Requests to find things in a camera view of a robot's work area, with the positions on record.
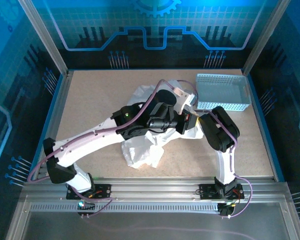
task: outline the blue enclosure wall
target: blue enclosure wall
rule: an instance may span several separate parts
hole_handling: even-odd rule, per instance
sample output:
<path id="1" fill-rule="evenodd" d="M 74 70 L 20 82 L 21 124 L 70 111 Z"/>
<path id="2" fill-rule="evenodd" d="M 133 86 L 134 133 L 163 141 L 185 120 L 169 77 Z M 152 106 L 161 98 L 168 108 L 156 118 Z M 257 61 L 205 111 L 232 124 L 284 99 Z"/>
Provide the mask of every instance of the blue enclosure wall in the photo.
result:
<path id="1" fill-rule="evenodd" d="M 34 0 L 69 69 L 242 68 L 276 0 Z"/>
<path id="2" fill-rule="evenodd" d="M 300 192 L 300 0 L 291 0 L 251 77 L 283 176 Z"/>
<path id="3" fill-rule="evenodd" d="M 11 158 L 32 162 L 56 89 L 52 76 L 60 73 L 18 1 L 0 1 L 0 239 L 28 174 Z"/>

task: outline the plastic basket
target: plastic basket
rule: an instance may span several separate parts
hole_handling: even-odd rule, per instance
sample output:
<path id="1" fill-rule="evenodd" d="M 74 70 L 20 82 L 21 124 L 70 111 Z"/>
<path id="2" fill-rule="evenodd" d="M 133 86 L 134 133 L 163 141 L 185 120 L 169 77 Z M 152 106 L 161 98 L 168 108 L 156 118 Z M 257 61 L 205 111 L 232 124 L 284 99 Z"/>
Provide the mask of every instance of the plastic basket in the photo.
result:
<path id="1" fill-rule="evenodd" d="M 226 111 L 244 111 L 251 104 L 248 81 L 242 75 L 197 74 L 198 109 L 222 106 Z"/>

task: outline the wire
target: wire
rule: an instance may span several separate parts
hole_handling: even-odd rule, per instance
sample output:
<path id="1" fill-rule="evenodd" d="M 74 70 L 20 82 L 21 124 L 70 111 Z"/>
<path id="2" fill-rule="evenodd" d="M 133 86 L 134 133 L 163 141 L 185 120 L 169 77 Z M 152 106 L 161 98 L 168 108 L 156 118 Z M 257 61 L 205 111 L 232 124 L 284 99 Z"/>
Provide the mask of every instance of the wire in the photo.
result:
<path id="1" fill-rule="evenodd" d="M 203 194 L 212 194 L 212 195 L 216 195 L 218 192 L 216 191 L 216 192 L 209 192 L 209 193 L 206 193 L 206 192 L 204 192 L 203 190 L 201 190 L 201 189 L 197 189 L 197 190 L 195 190 L 195 192 L 194 192 L 196 195 L 203 195 Z"/>
<path id="2" fill-rule="evenodd" d="M 155 131 L 155 130 L 149 129 L 148 131 L 156 133 L 156 134 L 164 134 L 167 130 Z"/>
<path id="3" fill-rule="evenodd" d="M 233 149 L 235 149 L 237 147 L 237 145 L 238 145 L 238 142 L 237 142 L 236 138 L 228 131 L 228 129 L 226 129 L 226 127 L 222 124 L 222 122 L 218 119 L 218 117 L 215 114 L 212 113 L 212 111 L 204 110 L 204 112 L 205 113 L 209 113 L 214 118 L 214 120 L 220 125 L 220 127 L 225 131 L 225 133 L 228 134 L 228 136 L 233 140 L 234 145 L 230 148 L 230 151 L 229 151 L 229 153 L 230 153 L 230 163 L 232 163 L 232 154 L 231 153 L 232 153 Z M 243 181 L 245 181 L 245 182 L 247 182 L 249 184 L 249 187 L 250 187 L 250 196 L 249 196 L 249 199 L 246 202 L 246 205 L 244 206 L 244 208 L 240 212 L 238 212 L 238 213 L 236 213 L 234 215 L 229 216 L 228 217 L 229 219 L 233 218 L 233 217 L 236 217 L 236 216 L 239 216 L 240 214 L 242 214 L 244 212 L 244 210 L 249 206 L 249 204 L 251 202 L 251 199 L 252 199 L 252 195 L 253 195 L 252 184 L 249 182 L 249 180 L 246 179 L 246 178 L 244 178 L 244 177 L 238 176 L 235 173 L 233 175 L 236 178 L 238 178 L 240 180 L 243 180 Z"/>
<path id="4" fill-rule="evenodd" d="M 240 203 L 240 201 L 241 201 L 241 194 L 239 192 L 237 192 L 236 189 L 233 189 L 232 192 L 235 193 L 235 195 L 238 196 L 238 200 L 239 200 L 239 203 Z"/>
<path id="5" fill-rule="evenodd" d="M 94 215 L 99 214 L 99 213 L 102 212 L 105 208 L 107 208 L 107 207 L 110 205 L 110 203 L 111 203 L 112 201 L 113 201 L 113 200 L 110 199 L 110 201 L 109 201 L 106 205 L 104 205 L 101 209 L 99 209 L 98 211 L 96 211 L 96 212 L 94 212 L 94 213 L 92 213 L 92 214 L 88 214 L 88 213 L 87 213 L 86 217 L 89 218 L 89 217 L 92 217 L 92 216 L 94 216 Z"/>
<path id="6" fill-rule="evenodd" d="M 125 124 L 123 125 L 120 125 L 120 126 L 116 126 L 116 127 L 110 127 L 110 128 L 104 128 L 104 129 L 99 129 L 99 130 L 95 130 L 95 131 L 91 131 L 91 132 L 87 132 L 85 134 L 82 134 L 72 140 L 70 140 L 69 142 L 67 142 L 66 144 L 64 144 L 63 146 L 59 147 L 57 150 L 51 152 L 50 154 L 48 154 L 44 159 L 42 159 L 41 161 L 38 162 L 38 164 L 32 169 L 32 171 L 29 173 L 28 177 L 27 177 L 27 181 L 29 183 L 38 183 L 38 182 L 41 182 L 43 180 L 46 180 L 49 178 L 49 176 L 46 176 L 46 177 L 42 177 L 40 179 L 37 179 L 37 180 L 32 180 L 32 176 L 35 174 L 35 172 L 40 168 L 41 164 L 43 164 L 45 161 L 47 161 L 49 158 L 53 157 L 54 155 L 60 153 L 61 151 L 63 151 L 63 149 L 67 148 L 68 146 L 76 143 L 77 141 L 81 140 L 81 139 L 85 139 L 85 138 L 88 138 L 88 137 L 91 137 L 91 140 L 93 138 L 95 138 L 98 134 L 101 134 L 101 133 L 106 133 L 106 132 L 110 132 L 110 131 L 117 131 L 117 130 L 120 130 L 120 129 L 124 129 L 126 128 L 127 126 L 131 125 L 132 123 L 134 123 L 140 116 L 141 114 L 146 110 L 146 108 L 148 107 L 148 105 L 150 104 L 150 102 L 154 99 L 156 93 L 157 93 L 157 90 L 159 89 L 159 86 L 162 84 L 162 83 L 165 83 L 167 84 L 170 88 L 174 89 L 174 87 L 168 83 L 166 80 L 164 79 L 161 79 L 156 87 L 154 88 L 153 90 L 153 93 L 150 95 L 150 97 L 148 98 L 148 100 L 145 102 L 145 104 L 142 106 L 142 108 L 140 109 L 140 111 L 137 113 L 137 115 L 135 115 L 134 118 L 132 118 L 130 121 L 126 122 Z"/>
<path id="7" fill-rule="evenodd" d="M 192 106 L 196 105 L 198 103 L 198 100 L 199 100 L 199 93 L 197 91 L 196 85 L 194 85 L 192 82 L 187 81 L 187 80 L 177 80 L 177 81 L 187 83 L 193 88 L 193 91 L 194 91 L 194 94 L 195 94 L 195 102 L 193 103 Z"/>
<path id="8" fill-rule="evenodd" d="M 235 210 L 236 210 L 236 205 L 234 205 L 234 207 L 233 207 L 233 212 L 232 212 L 231 216 L 235 213 Z"/>
<path id="9" fill-rule="evenodd" d="M 251 192 L 250 192 L 249 199 L 248 199 L 248 201 L 246 202 L 246 205 L 244 206 L 244 208 L 243 208 L 240 212 L 236 213 L 235 215 L 230 216 L 230 218 L 233 218 L 233 217 L 236 217 L 236 216 L 239 216 L 240 214 L 242 214 L 242 213 L 244 212 L 244 210 L 246 210 L 246 208 L 249 206 L 249 204 L 250 204 L 250 202 L 251 202 L 251 199 L 252 199 L 252 195 L 253 195 L 253 189 L 252 189 L 252 184 L 251 184 L 251 182 L 249 182 L 248 179 L 246 179 L 246 178 L 244 178 L 244 177 L 241 177 L 241 176 L 238 176 L 238 175 L 236 175 L 236 174 L 234 174 L 234 176 L 235 176 L 236 178 L 238 178 L 238 179 L 241 179 L 241 180 L 243 180 L 243 181 L 246 181 L 246 182 L 249 184 L 249 186 L 250 186 L 250 191 L 251 191 Z"/>
<path id="10" fill-rule="evenodd" d="M 92 217 L 94 215 L 97 215 L 99 214 L 101 211 L 103 211 L 106 207 L 108 207 L 110 205 L 110 203 L 113 201 L 113 198 L 112 197 L 105 197 L 105 198 L 88 198 L 88 197 L 85 197 L 83 196 L 82 194 L 80 194 L 77 189 L 75 189 L 73 186 L 71 186 L 72 190 L 74 191 L 75 194 L 77 194 L 78 197 L 80 197 L 81 199 L 85 200 L 87 203 L 97 203 L 97 202 L 100 202 L 100 200 L 110 200 L 106 205 L 104 205 L 101 209 L 99 209 L 98 211 L 92 213 L 92 214 L 87 214 L 86 217 L 89 218 L 89 217 Z"/>

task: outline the white plastic bag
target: white plastic bag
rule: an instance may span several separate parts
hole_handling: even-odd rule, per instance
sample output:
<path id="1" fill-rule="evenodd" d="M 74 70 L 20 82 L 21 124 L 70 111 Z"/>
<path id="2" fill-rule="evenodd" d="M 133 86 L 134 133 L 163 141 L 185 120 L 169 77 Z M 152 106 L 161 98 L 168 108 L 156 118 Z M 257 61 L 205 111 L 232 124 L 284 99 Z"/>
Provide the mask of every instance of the white plastic bag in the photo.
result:
<path id="1" fill-rule="evenodd" d="M 181 85 L 176 80 L 170 80 L 169 83 L 174 87 L 182 89 Z M 127 105 L 129 106 L 135 103 L 146 102 L 154 89 L 155 86 L 153 85 L 139 86 L 133 93 Z M 158 90 L 161 89 L 172 92 L 171 88 L 169 88 L 166 84 L 161 85 Z M 174 128 L 167 129 L 165 133 L 154 133 L 148 131 L 143 136 L 137 136 L 122 142 L 121 149 L 128 166 L 137 169 L 141 165 L 147 164 L 156 168 L 164 154 L 164 149 L 162 147 L 171 140 L 178 138 L 202 139 L 203 136 L 204 133 L 198 124 L 196 124 L 194 128 L 185 131 L 184 134 L 178 133 Z"/>

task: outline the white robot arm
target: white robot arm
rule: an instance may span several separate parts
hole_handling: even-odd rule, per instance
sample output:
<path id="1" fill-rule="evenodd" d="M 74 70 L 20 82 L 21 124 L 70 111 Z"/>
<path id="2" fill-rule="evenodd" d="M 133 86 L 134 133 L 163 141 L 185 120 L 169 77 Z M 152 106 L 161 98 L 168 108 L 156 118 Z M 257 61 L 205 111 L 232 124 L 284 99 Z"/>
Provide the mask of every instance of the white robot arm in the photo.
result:
<path id="1" fill-rule="evenodd" d="M 209 144 L 216 150 L 215 184 L 224 196 L 237 184 L 234 176 L 234 142 L 221 127 L 217 126 L 217 122 L 210 114 L 204 114 L 198 118 L 197 115 L 184 110 L 186 104 L 190 105 L 192 97 L 179 88 L 175 91 L 177 97 L 167 90 L 158 91 L 142 115 L 122 129 L 115 130 L 116 127 L 122 126 L 134 118 L 143 103 L 124 106 L 103 123 L 72 138 L 61 141 L 54 141 L 51 138 L 44 140 L 43 147 L 46 155 L 61 149 L 47 161 L 47 170 L 51 181 L 55 184 L 67 183 L 82 195 L 89 196 L 94 191 L 93 179 L 89 173 L 85 173 L 77 166 L 77 160 L 105 146 L 145 135 L 149 129 L 164 131 L 168 128 L 175 128 L 177 132 L 183 134 L 186 130 L 193 128 L 199 120 Z M 239 136 L 238 128 L 222 107 L 216 107 L 212 112 L 235 138 Z M 97 134 L 98 130 L 107 131 Z M 95 134 L 84 137 L 87 133 Z"/>

